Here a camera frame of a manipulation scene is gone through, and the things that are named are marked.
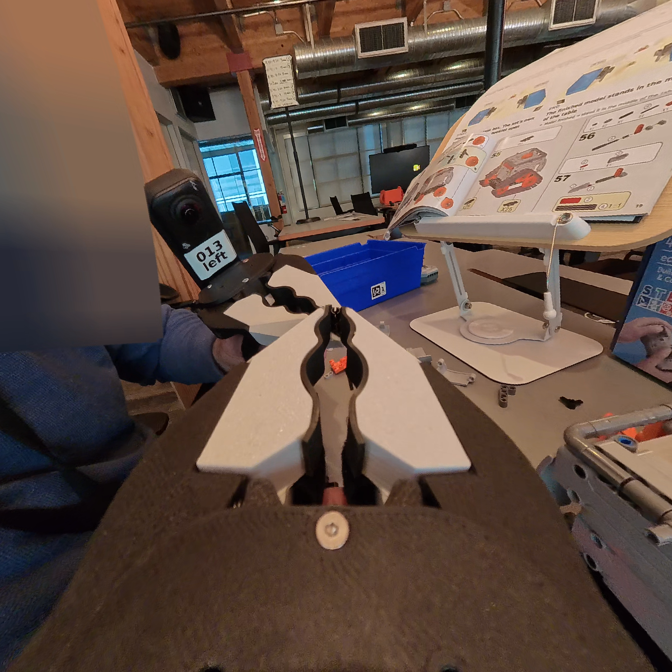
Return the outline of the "grey metal disc bracket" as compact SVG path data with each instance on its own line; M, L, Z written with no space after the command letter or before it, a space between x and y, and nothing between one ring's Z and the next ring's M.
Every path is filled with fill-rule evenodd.
M515 325L491 316L463 321L460 334L466 340L482 345L507 345L520 340Z

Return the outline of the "printed toy packaging box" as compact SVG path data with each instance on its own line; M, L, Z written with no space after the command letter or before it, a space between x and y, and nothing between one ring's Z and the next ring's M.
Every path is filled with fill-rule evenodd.
M671 386L671 237L646 248L610 350Z

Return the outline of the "black monitor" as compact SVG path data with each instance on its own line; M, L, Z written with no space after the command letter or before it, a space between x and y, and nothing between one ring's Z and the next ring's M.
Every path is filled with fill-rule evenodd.
M383 190L408 189L411 181L424 171L431 159L430 147L402 146L368 157L372 194Z

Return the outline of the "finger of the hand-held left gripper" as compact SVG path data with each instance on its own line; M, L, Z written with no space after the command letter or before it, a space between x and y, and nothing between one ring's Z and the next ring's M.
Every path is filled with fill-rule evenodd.
M292 265L275 270L265 285L274 300L273 306L286 309L290 315L309 315L324 307L331 311L341 308L319 275Z
M259 295L250 295L236 301L223 312L227 327L240 327L261 346L270 346L277 340L289 343L290 337L298 337L300 342L307 340L307 328L300 327L315 305L309 303L294 313L282 305L266 305Z

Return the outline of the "silver ventilation duct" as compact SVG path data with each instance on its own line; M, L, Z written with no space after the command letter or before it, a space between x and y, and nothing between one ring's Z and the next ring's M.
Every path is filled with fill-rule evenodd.
M537 44L548 39L550 5L508 13L503 32L504 48ZM399 54L359 57L356 39L325 38L315 46L295 46L293 63L298 79L365 71L376 67L419 63L432 57L482 54L485 49L486 18L438 24L435 29L408 29L408 51Z

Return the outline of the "paper sign on stand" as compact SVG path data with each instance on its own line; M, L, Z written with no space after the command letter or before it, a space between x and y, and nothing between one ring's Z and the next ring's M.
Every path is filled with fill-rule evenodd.
M290 107L296 107L298 105L298 99L296 94L296 85L294 80L294 70L293 62L291 55L281 55L265 58L263 60L265 76L267 80L267 88L269 91L269 100L271 103L271 108L273 110L282 109L288 124L288 130L290 133L290 140L292 145L292 154L294 157L294 163L296 167L296 173L298 177L301 203L304 211L304 217L298 219L296 223L299 224L312 224L320 221L319 216L309 216L307 198L305 193L305 187L302 179L302 172L300 168L300 162L298 158L298 151L296 147L296 140L294 138L294 132L292 128L292 121L290 118Z

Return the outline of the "black pole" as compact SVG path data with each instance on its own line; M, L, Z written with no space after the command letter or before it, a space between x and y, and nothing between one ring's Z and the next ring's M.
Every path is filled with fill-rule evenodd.
M484 47L484 90L501 78L506 1L487 1Z

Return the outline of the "printed task sheet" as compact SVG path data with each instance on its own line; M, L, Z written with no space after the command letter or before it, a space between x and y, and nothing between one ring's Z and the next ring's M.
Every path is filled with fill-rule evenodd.
M668 1L504 77L465 113L455 135L537 128L645 102L670 90Z

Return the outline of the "brown background table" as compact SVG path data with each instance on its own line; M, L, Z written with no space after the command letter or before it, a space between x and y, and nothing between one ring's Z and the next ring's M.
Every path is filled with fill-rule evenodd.
M287 243L290 240L307 239L324 234L331 235L338 232L347 232L372 226L383 226L385 223L385 217L380 214L374 216L352 212L340 216L333 216L331 218L320 219L315 222L285 224L280 231L280 234L276 237L276 240L281 243Z

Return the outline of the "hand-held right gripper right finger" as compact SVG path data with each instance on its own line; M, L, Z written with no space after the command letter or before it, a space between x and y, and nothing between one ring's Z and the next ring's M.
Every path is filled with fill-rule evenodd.
M352 308L340 309L339 331L353 390L341 454L348 503L374 505L397 481L469 471L417 358Z

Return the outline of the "person's left forearm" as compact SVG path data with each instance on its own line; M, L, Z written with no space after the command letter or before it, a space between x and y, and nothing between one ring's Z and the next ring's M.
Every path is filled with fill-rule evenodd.
M163 335L154 342L105 347L109 368L121 380L213 384L224 372L213 354L215 335L189 310L161 305Z

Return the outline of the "printed instruction booklet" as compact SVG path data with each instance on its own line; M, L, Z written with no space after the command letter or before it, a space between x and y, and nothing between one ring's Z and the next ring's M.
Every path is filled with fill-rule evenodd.
M455 136L412 180L388 231L582 240L594 224L638 223L671 179L671 122L625 116ZM572 221L555 226L563 212Z

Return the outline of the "toy vehicle with orange wheels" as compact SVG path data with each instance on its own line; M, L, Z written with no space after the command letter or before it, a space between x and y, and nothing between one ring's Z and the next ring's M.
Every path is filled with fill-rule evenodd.
M671 404L571 425L538 473L590 571L671 659Z

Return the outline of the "white vent grille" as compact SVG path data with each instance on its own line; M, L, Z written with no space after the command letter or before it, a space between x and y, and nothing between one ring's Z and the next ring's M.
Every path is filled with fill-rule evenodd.
M358 58L408 53L408 19L357 23L354 26Z

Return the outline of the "person's left hand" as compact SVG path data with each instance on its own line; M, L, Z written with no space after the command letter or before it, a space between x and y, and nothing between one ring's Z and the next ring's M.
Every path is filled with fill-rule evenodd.
M247 362L257 347L248 334L237 333L225 339L215 338L212 344L212 356L218 368L226 374L232 368Z

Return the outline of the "wooden post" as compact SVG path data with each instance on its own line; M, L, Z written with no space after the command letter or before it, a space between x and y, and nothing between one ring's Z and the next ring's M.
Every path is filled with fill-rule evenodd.
M259 160L265 191L269 200L271 216L277 219L281 218L282 211L278 199L278 191L273 179L273 171L265 142L263 124L251 77L251 57L247 52L228 52L226 54L226 60L229 66L229 71L236 75L238 81L251 136Z

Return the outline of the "white book stand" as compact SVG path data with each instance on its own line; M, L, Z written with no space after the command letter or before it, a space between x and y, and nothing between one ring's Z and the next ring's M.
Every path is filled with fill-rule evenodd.
M582 118L576 118L574 120L566 120L564 122L552 122L550 125L555 123L565 123L565 122L579 122L579 121L588 121L594 116L623 112L626 114L624 120L629 121L632 115L637 115L638 117L649 116L656 113L662 113L671 121L671 90L668 91L666 96L658 96L656 98L651 98L647 101L642 101L640 103L632 103L625 105L619 109L611 108L610 110L601 110L590 113ZM450 143L455 137L456 126L454 127L453 136L447 136L446 139L442 142L440 149L446 146L447 143ZM671 230L671 225L665 223L665 216L671 214L671 187L669 185L664 189L663 194L660 196L658 203L652 210L651 214L644 217L641 221L634 224L616 224L616 223L603 223L603 224L594 224L591 227L591 232L582 240L558 240L555 235L551 239L495 239L493 237L485 238L472 238L468 239L466 237L454 236L454 235L441 235L441 234L424 234L417 232L418 238L423 239L439 239L446 241L463 241L463 242L502 242L502 243L512 243L512 244L539 244L546 247L549 243L554 241L557 245L563 244L570 249L584 249L589 251L607 251L607 250L617 250L625 249L629 245L635 245L636 247L640 245L645 245L650 242L654 242L662 238Z

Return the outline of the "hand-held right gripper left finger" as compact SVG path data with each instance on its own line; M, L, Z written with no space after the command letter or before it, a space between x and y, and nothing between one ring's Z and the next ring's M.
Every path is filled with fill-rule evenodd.
M332 331L332 307L316 309L248 362L197 459L199 471L265 478L320 505L326 465L316 383Z

